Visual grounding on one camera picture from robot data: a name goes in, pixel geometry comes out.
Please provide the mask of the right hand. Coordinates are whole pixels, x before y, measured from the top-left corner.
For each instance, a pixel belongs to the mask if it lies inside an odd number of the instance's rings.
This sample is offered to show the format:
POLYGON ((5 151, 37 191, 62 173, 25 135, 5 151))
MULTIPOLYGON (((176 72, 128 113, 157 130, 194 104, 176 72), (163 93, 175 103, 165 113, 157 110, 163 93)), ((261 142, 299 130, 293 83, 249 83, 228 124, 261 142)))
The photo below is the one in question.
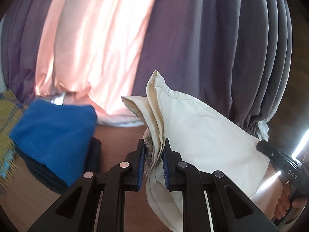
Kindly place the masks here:
POLYGON ((293 220, 295 220, 300 215, 300 213, 302 212, 307 203, 306 197, 295 199, 291 203, 289 199, 290 193, 291 193, 291 185, 290 182, 287 182, 282 190, 281 196, 278 199, 277 205, 274 210, 274 218, 281 219, 286 215, 286 212, 290 208, 290 206, 292 206, 292 208, 295 208, 294 214, 291 215, 287 223, 290 223, 293 220))

